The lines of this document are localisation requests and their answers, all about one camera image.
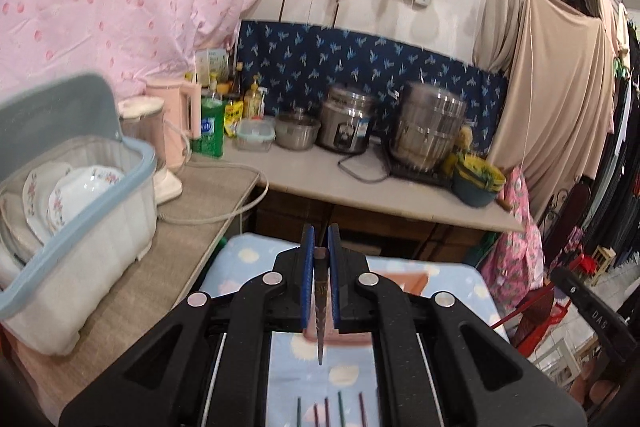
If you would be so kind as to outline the floral white plate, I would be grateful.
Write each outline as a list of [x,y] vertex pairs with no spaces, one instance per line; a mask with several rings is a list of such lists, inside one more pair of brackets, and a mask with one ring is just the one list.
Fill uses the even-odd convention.
[[49,197],[58,181],[72,169],[64,161],[47,161],[30,170],[23,185],[22,203],[26,223],[42,245],[52,237],[48,218]]

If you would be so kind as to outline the dark blue basin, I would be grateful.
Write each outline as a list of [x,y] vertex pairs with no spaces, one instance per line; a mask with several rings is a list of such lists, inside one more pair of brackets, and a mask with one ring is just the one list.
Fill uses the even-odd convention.
[[484,208],[493,202],[506,184],[506,176],[485,159],[460,155],[451,179],[451,190],[461,202]]

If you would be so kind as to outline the dark red twisted chopstick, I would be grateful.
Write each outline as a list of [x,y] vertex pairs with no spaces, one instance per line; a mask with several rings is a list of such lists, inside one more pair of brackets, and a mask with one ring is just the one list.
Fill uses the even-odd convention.
[[360,426],[367,427],[367,412],[366,406],[364,405],[364,396],[362,391],[358,393],[358,411],[360,416]]

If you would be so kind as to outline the steel rice cooker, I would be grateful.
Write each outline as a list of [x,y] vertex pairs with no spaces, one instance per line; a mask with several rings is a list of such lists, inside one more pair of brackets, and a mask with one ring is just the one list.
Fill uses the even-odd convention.
[[378,100],[356,88],[332,84],[320,109],[317,143],[341,154],[362,154],[369,145]]

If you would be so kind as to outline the large steel steamer pot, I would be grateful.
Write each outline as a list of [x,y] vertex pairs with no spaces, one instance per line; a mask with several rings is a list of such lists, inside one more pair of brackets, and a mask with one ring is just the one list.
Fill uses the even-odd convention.
[[451,152],[465,116],[462,98],[432,84],[411,81],[400,95],[390,151],[409,168],[430,171]]

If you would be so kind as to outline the white blender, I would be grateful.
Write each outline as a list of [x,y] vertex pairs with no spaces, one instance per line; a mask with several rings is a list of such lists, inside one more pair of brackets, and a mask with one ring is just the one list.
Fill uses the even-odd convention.
[[170,202],[182,193],[182,182],[169,170],[165,150],[165,102],[157,96],[139,95],[117,103],[122,133],[149,143],[155,152],[153,174],[155,204]]

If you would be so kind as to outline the floral white bowl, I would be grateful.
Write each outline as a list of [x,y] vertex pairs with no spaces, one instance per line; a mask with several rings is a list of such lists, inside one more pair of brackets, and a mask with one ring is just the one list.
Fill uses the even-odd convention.
[[49,196],[47,216],[52,230],[61,231],[124,176],[119,169],[100,165],[70,170]]

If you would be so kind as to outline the pink electric kettle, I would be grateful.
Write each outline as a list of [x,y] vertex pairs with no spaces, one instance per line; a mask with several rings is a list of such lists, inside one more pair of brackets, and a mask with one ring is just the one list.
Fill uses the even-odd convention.
[[167,168],[177,171],[186,147],[201,138],[201,86],[186,78],[148,78],[145,93],[165,102],[165,155]]

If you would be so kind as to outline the pink floral apron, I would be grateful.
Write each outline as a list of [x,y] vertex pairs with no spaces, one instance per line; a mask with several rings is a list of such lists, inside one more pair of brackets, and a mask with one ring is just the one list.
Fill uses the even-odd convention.
[[520,167],[510,172],[500,196],[511,205],[511,215],[523,230],[500,235],[480,274],[497,307],[511,312],[529,291],[544,286],[544,251],[540,231],[530,214],[528,188]]

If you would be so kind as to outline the black induction cooker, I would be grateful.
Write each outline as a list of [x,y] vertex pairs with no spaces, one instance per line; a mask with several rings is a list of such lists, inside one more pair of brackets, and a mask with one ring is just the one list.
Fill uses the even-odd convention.
[[382,152],[386,170],[393,178],[416,182],[423,185],[442,187],[447,190],[450,189],[450,180],[445,178],[442,174],[434,170],[419,171],[403,164],[392,154],[386,145],[383,146]]

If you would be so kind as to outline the white carton box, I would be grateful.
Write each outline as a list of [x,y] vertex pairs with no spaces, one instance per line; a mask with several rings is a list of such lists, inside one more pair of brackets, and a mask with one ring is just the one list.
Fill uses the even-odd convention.
[[229,77],[229,52],[226,49],[198,50],[194,55],[196,80],[203,88],[216,89]]

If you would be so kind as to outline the green chopstick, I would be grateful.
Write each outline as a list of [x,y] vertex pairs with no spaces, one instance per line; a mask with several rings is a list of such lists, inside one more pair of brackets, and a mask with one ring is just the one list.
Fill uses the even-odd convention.
[[343,392],[337,392],[338,415],[340,415],[340,426],[346,427],[346,416],[344,408]]

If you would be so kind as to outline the red-brown chopstick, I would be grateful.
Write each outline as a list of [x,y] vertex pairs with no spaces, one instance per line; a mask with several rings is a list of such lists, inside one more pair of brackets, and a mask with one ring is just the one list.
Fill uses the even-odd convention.
[[328,397],[324,398],[323,407],[324,407],[324,425],[326,427],[330,427],[331,426],[331,418],[330,418],[330,405],[329,405],[329,398]]

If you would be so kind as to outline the navy floral backsplash cloth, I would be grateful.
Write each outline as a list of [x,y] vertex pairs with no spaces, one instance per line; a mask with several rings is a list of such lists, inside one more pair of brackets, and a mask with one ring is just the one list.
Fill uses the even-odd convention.
[[489,152],[504,100],[506,77],[455,58],[380,36],[317,25],[244,20],[236,58],[243,86],[267,90],[270,116],[297,107],[317,116],[329,87],[355,88],[376,102],[373,132],[389,136],[405,84],[424,81],[466,103],[473,150]]

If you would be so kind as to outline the yellow snack packet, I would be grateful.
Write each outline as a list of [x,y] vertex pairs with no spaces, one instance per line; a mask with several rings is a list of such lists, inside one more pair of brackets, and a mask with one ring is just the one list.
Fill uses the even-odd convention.
[[243,118],[244,104],[240,100],[229,100],[224,106],[224,133],[229,138],[234,138],[236,135],[236,127]]

